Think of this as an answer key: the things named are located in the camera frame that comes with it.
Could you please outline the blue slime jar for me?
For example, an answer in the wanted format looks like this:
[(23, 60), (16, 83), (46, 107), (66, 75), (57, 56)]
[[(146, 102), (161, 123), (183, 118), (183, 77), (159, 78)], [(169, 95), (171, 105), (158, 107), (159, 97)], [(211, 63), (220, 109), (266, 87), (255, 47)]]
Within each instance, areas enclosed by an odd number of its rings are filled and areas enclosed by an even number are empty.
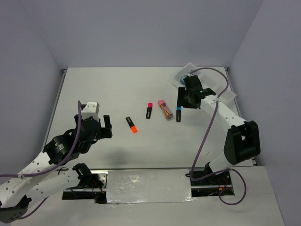
[(189, 74), (198, 74), (198, 69), (189, 70)]
[(189, 77), (189, 75), (187, 75), (187, 74), (182, 75), (182, 76), (180, 77), (180, 84), (185, 85), (184, 80), (185, 80), (187, 77)]

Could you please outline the blue highlighter marker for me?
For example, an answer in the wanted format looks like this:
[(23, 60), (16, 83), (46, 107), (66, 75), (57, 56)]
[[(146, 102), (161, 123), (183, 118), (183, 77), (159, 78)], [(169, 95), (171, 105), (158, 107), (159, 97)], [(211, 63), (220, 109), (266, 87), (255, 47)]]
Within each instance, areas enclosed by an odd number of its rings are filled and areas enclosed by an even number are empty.
[(182, 108), (177, 107), (176, 108), (176, 121), (181, 122), (181, 114), (182, 114)]

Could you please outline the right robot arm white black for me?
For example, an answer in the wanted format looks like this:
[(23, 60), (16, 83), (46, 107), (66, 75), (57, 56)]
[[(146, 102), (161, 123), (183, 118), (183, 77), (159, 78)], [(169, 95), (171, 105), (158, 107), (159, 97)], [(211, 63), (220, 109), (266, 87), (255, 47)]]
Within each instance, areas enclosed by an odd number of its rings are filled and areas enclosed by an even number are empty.
[(198, 76), (186, 76), (183, 81), (184, 87), (178, 88), (176, 121), (181, 121), (182, 107), (200, 109), (212, 117), (204, 138), (214, 122), (226, 132), (223, 151), (205, 165), (205, 181), (215, 184), (220, 180), (222, 170), (261, 153), (259, 128), (256, 122), (246, 121), (230, 110), (212, 89), (203, 88)]

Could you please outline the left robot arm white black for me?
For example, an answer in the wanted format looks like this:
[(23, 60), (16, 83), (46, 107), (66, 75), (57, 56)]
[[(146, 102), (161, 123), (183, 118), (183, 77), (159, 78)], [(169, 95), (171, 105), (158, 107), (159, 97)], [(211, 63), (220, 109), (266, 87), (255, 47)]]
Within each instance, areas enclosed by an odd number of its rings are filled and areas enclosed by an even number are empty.
[(55, 193), (74, 187), (102, 188), (103, 182), (92, 174), (88, 166), (78, 163), (67, 171), (47, 179), (47, 175), (67, 162), (87, 153), (98, 140), (112, 138), (109, 115), (104, 115), (105, 126), (97, 114), (77, 114), (76, 128), (54, 137), (27, 167), (18, 174), (8, 174), (9, 180), (0, 186), (0, 221), (8, 224), (29, 216), (28, 208), (44, 202)]

